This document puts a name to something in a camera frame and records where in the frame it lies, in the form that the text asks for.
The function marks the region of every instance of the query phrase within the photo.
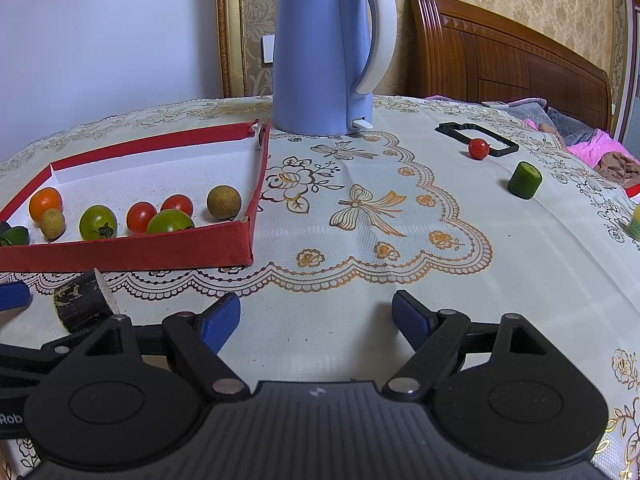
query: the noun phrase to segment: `white tablecloth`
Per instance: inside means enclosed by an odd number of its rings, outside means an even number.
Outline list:
[[[64,156],[267,119],[270,110],[268,98],[194,101],[78,126],[0,166],[0,205]],[[449,121],[485,126],[520,150],[472,160],[466,146],[434,130]],[[374,128],[335,138],[272,129],[254,265],[107,273],[120,310],[136,324],[156,323],[179,310],[200,311],[226,291],[241,294],[241,323],[220,355],[251,386],[350,378],[382,384],[412,354],[390,318],[398,288],[475,321],[519,312],[607,399],[612,421],[595,463],[612,478],[636,478],[640,245],[623,229],[634,204],[554,137],[503,111],[379,97]],[[529,201],[506,190],[520,160],[543,174]],[[0,274],[0,282],[15,278],[33,287],[34,300],[0,314],[0,342],[37,348],[66,335],[51,293],[69,275]],[[28,440],[5,443],[4,456],[11,480],[37,463]]]

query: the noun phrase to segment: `green cucumber piece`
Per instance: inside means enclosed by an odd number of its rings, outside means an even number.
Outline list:
[[[0,240],[4,243],[0,245],[29,245],[29,230],[26,227],[18,225],[7,229],[0,235]]]
[[[534,165],[521,161],[511,178],[507,188],[517,197],[528,200],[532,198],[542,184],[542,174]]]

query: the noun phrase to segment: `wooden headboard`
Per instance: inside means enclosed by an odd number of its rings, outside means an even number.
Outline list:
[[[532,28],[459,0],[410,0],[417,34],[408,94],[515,101],[542,97],[592,128],[609,130],[609,79]]]

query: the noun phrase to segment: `cherry tomato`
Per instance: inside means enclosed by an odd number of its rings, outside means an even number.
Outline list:
[[[482,160],[489,155],[489,145],[484,139],[473,139],[469,142],[469,155],[475,160]]]
[[[184,211],[177,209],[165,209],[151,219],[146,226],[146,234],[169,233],[195,227],[191,217]]]
[[[107,206],[92,205],[82,213],[78,228],[82,240],[115,238],[118,233],[118,221]]]
[[[34,222],[40,222],[47,209],[62,211],[62,197],[57,189],[45,187],[36,192],[29,200],[29,215]]]
[[[177,209],[191,216],[193,214],[193,202],[185,195],[171,195],[160,206],[160,211],[165,209]]]
[[[127,227],[137,235],[146,234],[146,226],[156,216],[156,208],[149,202],[137,202],[127,212]]]

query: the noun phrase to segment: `pink blanket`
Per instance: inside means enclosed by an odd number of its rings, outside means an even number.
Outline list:
[[[609,152],[620,152],[640,164],[622,144],[617,140],[611,139],[609,134],[602,130],[596,129],[595,135],[591,137],[589,142],[579,142],[573,146],[568,146],[567,149],[574,155],[580,157],[590,168],[595,168],[602,156]]]

